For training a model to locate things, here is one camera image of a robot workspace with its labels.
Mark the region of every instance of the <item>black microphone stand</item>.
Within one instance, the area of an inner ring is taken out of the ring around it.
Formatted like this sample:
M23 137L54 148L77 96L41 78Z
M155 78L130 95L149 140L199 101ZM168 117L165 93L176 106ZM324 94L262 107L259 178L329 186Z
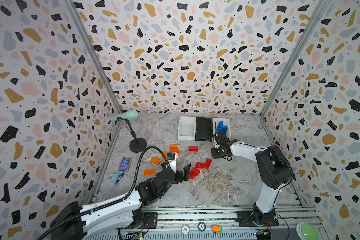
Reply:
M133 152L142 152L147 147L147 141L144 138L136 137L136 133L133 131L131 124L128 119L117 117L117 120L124 120L131 130L131 135L134 138L129 144L129 149Z

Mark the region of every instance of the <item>side wall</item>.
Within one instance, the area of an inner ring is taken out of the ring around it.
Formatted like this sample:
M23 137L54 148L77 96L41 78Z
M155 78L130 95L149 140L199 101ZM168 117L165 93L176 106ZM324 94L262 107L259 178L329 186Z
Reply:
M76 7L123 110L258 112L318 1L89 1Z
M62 2L0 2L0 238L35 239L86 204L114 123Z
M265 120L332 239L360 239L360 1L333 1Z

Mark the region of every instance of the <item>toy car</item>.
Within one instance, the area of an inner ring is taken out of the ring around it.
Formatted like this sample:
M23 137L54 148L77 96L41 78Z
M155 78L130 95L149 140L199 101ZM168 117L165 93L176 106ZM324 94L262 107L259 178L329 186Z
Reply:
M115 180L113 180L113 184L116 184L116 183L120 182L121 177L124 177L124 172L123 171L121 171L121 172L119 172L118 174L115 175Z

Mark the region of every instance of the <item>black round base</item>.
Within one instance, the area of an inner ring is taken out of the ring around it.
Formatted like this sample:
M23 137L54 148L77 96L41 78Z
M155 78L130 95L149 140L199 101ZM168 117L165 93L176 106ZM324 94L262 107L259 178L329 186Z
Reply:
M145 141L144 138L138 137L137 141L132 140L132 142L129 144L129 149L133 152L142 152L147 147L147 141Z

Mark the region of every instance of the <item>perforated metal panel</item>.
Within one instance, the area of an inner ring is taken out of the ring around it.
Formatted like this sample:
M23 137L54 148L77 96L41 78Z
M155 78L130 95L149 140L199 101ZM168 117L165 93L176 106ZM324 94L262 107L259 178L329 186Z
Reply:
M102 233L90 238L89 240L118 240L116 232ZM183 234L181 231L149 231L144 240L174 240L174 239L204 239L204 240L256 240L254 231L250 229L245 230L223 230L222 233L212 233L211 231L190 231L188 234Z

